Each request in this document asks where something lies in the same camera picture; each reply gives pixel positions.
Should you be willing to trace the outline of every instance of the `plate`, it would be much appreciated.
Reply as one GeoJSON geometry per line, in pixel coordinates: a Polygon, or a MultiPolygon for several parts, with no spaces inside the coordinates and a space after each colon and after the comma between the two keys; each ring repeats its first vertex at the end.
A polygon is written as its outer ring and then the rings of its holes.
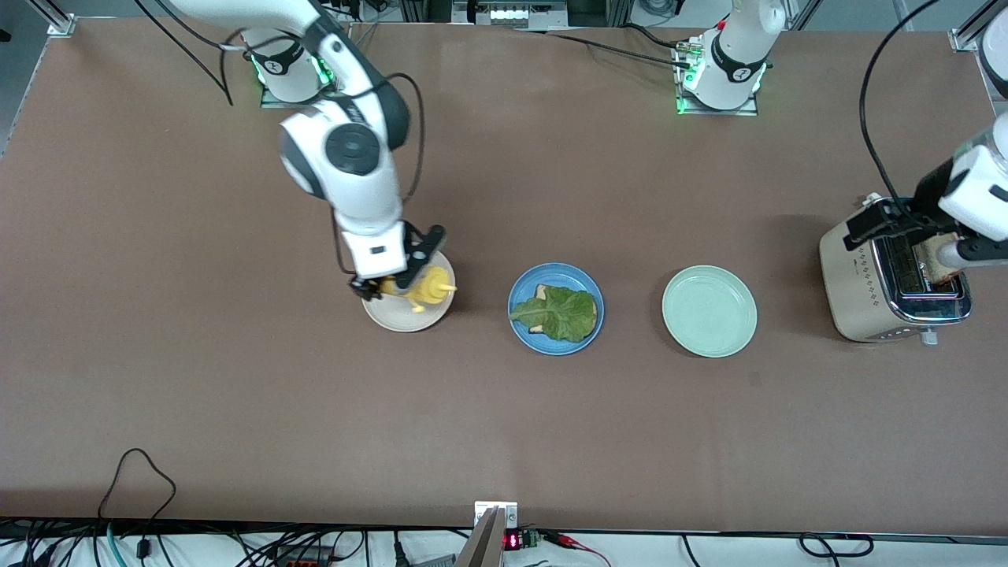
{"type": "Polygon", "coordinates": [[[568,288],[576,292],[588,292],[595,298],[595,305],[599,310],[599,319],[595,323],[595,330],[580,342],[557,341],[541,334],[531,334],[528,327],[517,321],[511,321],[511,329],[518,336],[521,342],[529,348],[542,354],[552,356],[563,356],[574,354],[588,346],[602,329],[602,320],[606,315],[606,306],[602,301],[602,291],[592,277],[583,270],[566,263],[550,262],[539,264],[525,273],[514,282],[511,288],[511,295],[507,300],[507,313],[510,317],[514,307],[524,301],[535,297],[535,287],[539,284],[552,286],[554,288],[568,288]]]}
{"type": "Polygon", "coordinates": [[[711,358],[742,350],[756,332],[756,301],[749,288],[714,265],[676,273],[661,297],[661,316],[680,345],[711,358]]]}
{"type": "MultiPolygon", "coordinates": [[[[448,271],[449,281],[455,286],[455,271],[452,263],[448,261],[445,254],[434,252],[430,256],[427,265],[439,265],[448,271]]],[[[396,333],[415,333],[440,321],[442,317],[448,313],[448,308],[455,299],[455,292],[449,292],[445,301],[437,305],[422,304],[426,308],[423,313],[413,313],[413,306],[409,300],[395,296],[384,295],[382,299],[364,303],[364,311],[371,316],[375,323],[396,333]]]]}

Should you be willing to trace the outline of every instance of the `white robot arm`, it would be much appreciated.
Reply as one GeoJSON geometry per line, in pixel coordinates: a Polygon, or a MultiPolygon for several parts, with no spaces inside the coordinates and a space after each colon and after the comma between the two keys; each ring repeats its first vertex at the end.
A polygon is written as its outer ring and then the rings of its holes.
{"type": "Polygon", "coordinates": [[[724,27],[696,40],[702,50],[682,87],[711,108],[739,108],[758,88],[785,22],[781,0],[733,0],[724,27]]]}
{"type": "Polygon", "coordinates": [[[445,232],[434,226],[422,234],[401,219],[392,150],[406,139],[409,111],[395,88],[314,0],[172,1],[187,15],[222,27],[291,33],[333,70],[343,93],[280,124],[283,165],[301,189],[333,206],[354,260],[351,287],[358,295],[380,298],[379,279],[389,275],[399,290],[408,290],[445,232]]]}
{"type": "MultiPolygon", "coordinates": [[[[991,82],[1008,94],[1008,10],[989,24],[980,54],[991,82]]],[[[875,201],[847,226],[848,250],[882,237],[922,242],[953,234],[929,261],[949,270],[1008,264],[1008,114],[924,176],[902,209],[891,200],[875,201]]]]}

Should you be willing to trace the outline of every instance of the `metal clamp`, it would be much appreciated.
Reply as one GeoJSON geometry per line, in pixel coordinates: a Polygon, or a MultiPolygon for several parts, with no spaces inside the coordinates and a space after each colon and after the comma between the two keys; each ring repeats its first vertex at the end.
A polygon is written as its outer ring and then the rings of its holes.
{"type": "Polygon", "coordinates": [[[25,0],[38,15],[49,22],[48,34],[51,37],[70,37],[77,25],[74,14],[68,14],[56,6],[52,0],[25,0]]]}
{"type": "Polygon", "coordinates": [[[474,517],[476,527],[455,567],[501,567],[504,533],[518,527],[518,502],[477,501],[474,517]]]}
{"type": "Polygon", "coordinates": [[[981,7],[977,8],[976,12],[966,18],[963,25],[949,32],[952,48],[957,51],[976,51],[977,41],[983,35],[987,24],[991,23],[991,20],[1006,7],[1008,7],[1008,0],[987,0],[984,2],[981,7]]]}

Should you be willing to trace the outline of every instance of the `green led light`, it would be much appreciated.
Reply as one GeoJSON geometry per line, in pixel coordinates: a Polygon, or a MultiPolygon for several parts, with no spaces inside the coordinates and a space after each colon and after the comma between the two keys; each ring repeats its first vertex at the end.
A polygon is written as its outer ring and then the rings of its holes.
{"type": "Polygon", "coordinates": [[[266,78],[262,76],[262,69],[259,69],[259,64],[255,61],[255,55],[250,58],[252,60],[252,67],[255,69],[255,76],[263,85],[266,84],[266,78]]]}
{"type": "Polygon", "coordinates": [[[326,65],[326,62],[318,58],[311,58],[311,65],[314,66],[316,73],[319,74],[319,81],[322,81],[323,85],[329,85],[333,82],[335,76],[330,71],[329,66],[326,65]]]}

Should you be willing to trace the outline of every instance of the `toast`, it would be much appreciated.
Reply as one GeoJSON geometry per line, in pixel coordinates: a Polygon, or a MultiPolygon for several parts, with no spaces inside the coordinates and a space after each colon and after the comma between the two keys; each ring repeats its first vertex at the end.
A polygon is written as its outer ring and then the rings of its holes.
{"type": "MultiPolygon", "coordinates": [[[[544,300],[546,299],[546,285],[539,284],[535,287],[535,299],[544,300]]],[[[542,325],[536,325],[535,327],[529,327],[528,332],[532,335],[538,335],[542,333],[542,325]]]]}
{"type": "MultiPolygon", "coordinates": [[[[546,286],[545,284],[539,284],[538,286],[536,286],[535,287],[535,299],[537,299],[537,300],[544,300],[544,299],[546,299],[546,288],[548,288],[548,286],[546,286]]],[[[595,314],[595,321],[592,322],[592,327],[595,328],[595,325],[598,325],[598,323],[599,323],[599,306],[596,305],[596,303],[595,303],[594,300],[592,301],[592,313],[595,314]]],[[[529,334],[532,334],[532,335],[541,334],[542,333],[542,325],[536,325],[535,327],[529,327],[528,328],[528,332],[529,332],[529,334]]]]}

